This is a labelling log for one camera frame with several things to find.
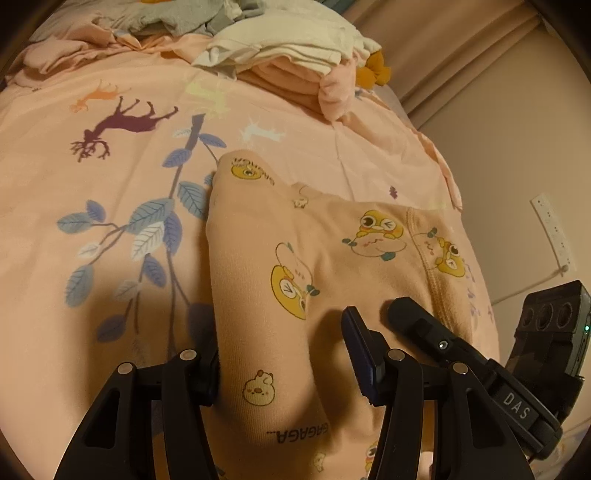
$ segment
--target yellow stuffed toy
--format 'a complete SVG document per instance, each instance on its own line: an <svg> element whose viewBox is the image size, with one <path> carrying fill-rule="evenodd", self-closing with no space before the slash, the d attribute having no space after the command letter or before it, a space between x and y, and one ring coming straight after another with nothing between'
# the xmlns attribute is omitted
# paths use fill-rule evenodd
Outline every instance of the yellow stuffed toy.
<svg viewBox="0 0 591 480"><path fill-rule="evenodd" d="M382 55L381 50L378 50L369 56L365 67L357 68L355 84L358 87L371 90L376 83L378 85L388 83L390 81L390 75L390 67L384 66L384 55Z"/></svg>

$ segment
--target metal screw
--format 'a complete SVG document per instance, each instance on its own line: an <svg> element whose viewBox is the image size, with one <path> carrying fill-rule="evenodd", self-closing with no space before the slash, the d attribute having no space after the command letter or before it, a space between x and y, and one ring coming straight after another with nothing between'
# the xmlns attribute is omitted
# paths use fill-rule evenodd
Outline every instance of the metal screw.
<svg viewBox="0 0 591 480"><path fill-rule="evenodd" d="M181 360L193 360L197 356L197 352L195 350L183 350L181 352Z"/></svg>
<svg viewBox="0 0 591 480"><path fill-rule="evenodd" d="M117 368L117 373L121 374L121 375L127 375L129 372L131 372L134 369L134 366L132 364L130 364L129 362L125 362L124 364L121 364L118 368Z"/></svg>
<svg viewBox="0 0 591 480"><path fill-rule="evenodd" d="M453 364L453 371L460 375L466 375L469 371L469 368L462 362L456 362Z"/></svg>
<svg viewBox="0 0 591 480"><path fill-rule="evenodd" d="M404 357L406 357L406 355L404 355L404 352L402 350L392 348L390 351L388 351L388 357L390 358L390 360L400 362L404 360Z"/></svg>

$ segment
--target deer print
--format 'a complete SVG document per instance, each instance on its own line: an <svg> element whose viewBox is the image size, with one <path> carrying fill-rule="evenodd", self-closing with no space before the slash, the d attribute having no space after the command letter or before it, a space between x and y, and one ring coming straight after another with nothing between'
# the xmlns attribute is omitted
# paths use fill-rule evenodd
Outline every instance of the deer print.
<svg viewBox="0 0 591 480"><path fill-rule="evenodd" d="M119 87L117 87L117 85L115 85L115 90L101 89L102 85L103 85L103 81L100 80L99 86L95 90L93 90L88 95L86 95L82 98L78 98L76 103L74 103L73 105L70 105L70 111L72 111L73 113L78 113L81 110L84 110L87 112L88 105L86 104L86 102L88 100L114 100L121 93L129 92L129 89L127 89L123 92L120 92ZM110 86L111 86L110 83L106 84L106 88L109 88Z"/></svg>
<svg viewBox="0 0 591 480"><path fill-rule="evenodd" d="M166 115L154 116L154 105L152 105L151 102L146 102L150 107L150 111L145 115L125 115L139 103L139 100L135 99L135 102L125 110L121 109L122 103L123 97L120 96L119 104L117 105L117 108L113 114L100 121L94 130L84 130L83 141L72 142L71 151L73 155L76 155L77 153L79 154L78 162L81 162L83 158L88 158L94 154L98 144L103 146L103 153L99 155L99 158L106 158L110 156L111 149L109 148L109 145L100 137L105 130L120 128L122 130L135 133L150 132L156 128L158 122L165 118L170 118L173 115L176 115L178 112L178 107L174 107L174 110L170 113L167 113Z"/></svg>
<svg viewBox="0 0 591 480"><path fill-rule="evenodd" d="M248 119L248 126L244 130L240 130L242 135L242 141L246 144L252 143L252 137L263 137L273 140L274 142L280 142L285 136L285 132L279 133L274 129L267 130L259 127L258 122L253 122L251 118Z"/></svg>
<svg viewBox="0 0 591 480"><path fill-rule="evenodd" d="M208 102L209 105L205 107L205 111L208 114L215 115L217 118L222 118L224 114L230 111L226 104L226 94L229 90L220 89L219 82L216 84L215 90L210 90L201 85L198 80L194 80L187 85L185 91L189 95L193 95L200 100Z"/></svg>

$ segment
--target gray cloth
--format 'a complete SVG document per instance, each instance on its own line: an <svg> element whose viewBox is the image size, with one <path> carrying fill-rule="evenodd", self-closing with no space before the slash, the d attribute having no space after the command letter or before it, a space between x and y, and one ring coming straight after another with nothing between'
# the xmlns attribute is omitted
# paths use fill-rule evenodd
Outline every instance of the gray cloth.
<svg viewBox="0 0 591 480"><path fill-rule="evenodd" d="M214 18L223 9L223 0L174 0L139 5L141 8L134 15L113 19L111 28L120 28L135 34L141 33L150 25L161 23L170 34L178 37L197 30Z"/></svg>
<svg viewBox="0 0 591 480"><path fill-rule="evenodd" d="M238 22L239 20L244 20L245 18L262 15L265 10L262 0L240 0L238 4L242 10L242 13L238 15L238 17L232 19L230 15L228 15L226 9L220 9L216 16L207 22L205 34L216 35L228 25L232 25L233 23Z"/></svg>
<svg viewBox="0 0 591 480"><path fill-rule="evenodd" d="M159 4L138 0L66 0L31 36L31 41L59 35L80 18L137 37L158 33L175 37L185 33L215 35L238 20L261 15L264 8L264 0L174 0Z"/></svg>

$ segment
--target white power strip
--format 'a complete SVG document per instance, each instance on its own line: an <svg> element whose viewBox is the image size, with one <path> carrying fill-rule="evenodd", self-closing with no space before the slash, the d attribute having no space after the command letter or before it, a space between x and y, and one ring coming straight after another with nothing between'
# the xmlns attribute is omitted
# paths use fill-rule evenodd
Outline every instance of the white power strip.
<svg viewBox="0 0 591 480"><path fill-rule="evenodd" d="M542 222L544 230L546 230L548 240L550 240L550 245L552 245L552 249L556 255L558 266L560 268L568 267L568 271L572 273L577 269L573 254L548 197L545 193L540 193L530 201L540 218L540 222Z"/></svg>

